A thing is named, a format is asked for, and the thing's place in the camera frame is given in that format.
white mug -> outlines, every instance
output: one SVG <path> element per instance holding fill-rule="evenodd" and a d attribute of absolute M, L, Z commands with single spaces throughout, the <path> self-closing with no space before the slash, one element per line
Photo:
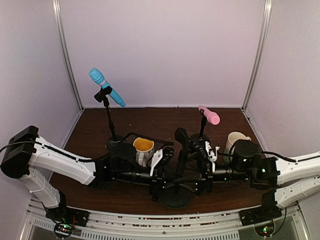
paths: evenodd
<path fill-rule="evenodd" d="M 155 153 L 155 142 L 138 137 L 136 140 L 134 140 L 133 146 L 136 149 L 135 160 L 140 166 L 145 167 L 147 165 L 147 161 Z"/>
<path fill-rule="evenodd" d="M 228 139 L 226 141 L 226 145 L 225 145 L 225 150 L 224 150 L 224 153 L 225 154 L 229 154 L 229 151 L 230 151 L 230 148 L 232 147 L 232 145 L 240 140 L 240 139 L 243 139 L 243 140 L 250 140 L 251 141 L 251 138 L 249 136 L 246 136 L 244 135 L 243 133 L 241 132 L 238 132 L 238 131 L 233 131 L 231 132 L 229 135 L 228 135 Z M 228 156 L 223 156 L 223 160 L 228 163 L 229 162 L 229 157 Z"/>

white backdrop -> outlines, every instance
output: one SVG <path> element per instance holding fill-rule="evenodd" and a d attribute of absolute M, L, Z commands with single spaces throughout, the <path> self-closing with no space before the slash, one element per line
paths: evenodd
<path fill-rule="evenodd" d="M 269 34 L 248 105 L 266 149 L 294 157 L 320 151 L 320 1 L 272 1 Z M 320 236 L 320 194 L 299 202 Z"/>
<path fill-rule="evenodd" d="M 129 107 L 240 107 L 264 0 L 61 0 L 84 107 L 101 107 L 96 67 Z"/>
<path fill-rule="evenodd" d="M 29 125 L 61 146 L 79 110 L 63 62 L 52 1 L 3 0 L 0 16 L 0 147 Z M 2 171 L 0 182 L 0 239 L 17 240 L 31 195 Z"/>

